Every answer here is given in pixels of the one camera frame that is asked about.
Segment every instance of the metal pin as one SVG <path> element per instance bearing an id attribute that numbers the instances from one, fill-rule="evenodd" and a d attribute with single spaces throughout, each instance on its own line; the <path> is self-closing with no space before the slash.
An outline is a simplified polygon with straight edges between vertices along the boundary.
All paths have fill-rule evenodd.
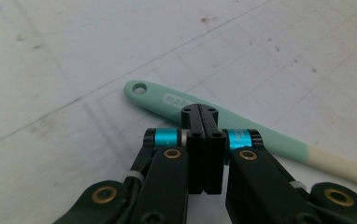
<path id="1" fill-rule="evenodd" d="M 171 148 L 164 152 L 164 156 L 168 159 L 176 159 L 181 156 L 181 152 L 177 149 Z"/>
<path id="2" fill-rule="evenodd" d="M 94 203 L 109 203 L 117 195 L 117 190 L 111 186 L 104 186 L 94 191 L 92 200 Z"/>
<path id="3" fill-rule="evenodd" d="M 249 150 L 240 151 L 239 156 L 247 161 L 254 161 L 257 159 L 257 154 Z"/>
<path id="4" fill-rule="evenodd" d="M 344 207 L 351 207 L 354 205 L 354 200 L 344 191 L 339 189 L 326 189 L 324 195 L 333 203 Z"/>

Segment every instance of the toothbrush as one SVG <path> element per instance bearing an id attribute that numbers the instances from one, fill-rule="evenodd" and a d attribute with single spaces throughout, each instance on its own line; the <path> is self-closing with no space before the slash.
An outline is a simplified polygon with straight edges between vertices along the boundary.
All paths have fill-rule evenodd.
<path id="1" fill-rule="evenodd" d="M 181 120 L 181 108 L 186 105 L 213 106 L 219 111 L 221 129 L 256 129 L 263 137 L 265 148 L 270 152 L 357 183 L 357 162 L 307 145 L 205 100 L 143 80 L 129 81 L 124 87 L 124 92 L 136 105 L 178 123 Z"/>

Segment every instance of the black screw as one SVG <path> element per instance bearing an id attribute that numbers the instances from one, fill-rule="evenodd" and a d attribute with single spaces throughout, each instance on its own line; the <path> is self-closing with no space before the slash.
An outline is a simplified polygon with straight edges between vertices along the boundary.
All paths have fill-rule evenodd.
<path id="1" fill-rule="evenodd" d="M 321 221 L 308 213 L 299 213 L 295 216 L 295 224 L 321 224 Z"/>
<path id="2" fill-rule="evenodd" d="M 149 212 L 146 213 L 141 218 L 141 224 L 165 224 L 166 219 L 164 215 L 158 212 Z"/>

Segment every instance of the dark spot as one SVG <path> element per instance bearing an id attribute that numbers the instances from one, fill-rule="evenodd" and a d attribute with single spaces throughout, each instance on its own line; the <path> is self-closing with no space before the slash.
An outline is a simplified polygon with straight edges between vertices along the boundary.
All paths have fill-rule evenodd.
<path id="1" fill-rule="evenodd" d="M 204 23 L 204 24 L 208 24 L 211 21 L 215 21 L 216 19 L 217 19 L 217 17 L 213 17 L 213 18 L 204 17 L 204 18 L 201 19 L 201 22 Z"/>
<path id="2" fill-rule="evenodd" d="M 26 38 L 24 38 L 22 35 L 17 35 L 16 36 L 16 41 L 23 41 L 25 40 Z"/>

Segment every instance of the black metal bracket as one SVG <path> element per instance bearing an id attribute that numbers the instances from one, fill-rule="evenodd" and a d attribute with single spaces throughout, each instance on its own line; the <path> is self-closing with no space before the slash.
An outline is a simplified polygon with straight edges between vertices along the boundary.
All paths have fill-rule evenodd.
<path id="1" fill-rule="evenodd" d="M 307 193 L 264 148 L 256 130 L 220 130 L 218 111 L 188 105 L 181 129 L 147 129 L 123 183 L 86 189 L 55 223 L 186 223 L 188 194 L 221 194 L 233 223 L 357 223 L 357 194 L 332 183 Z"/>

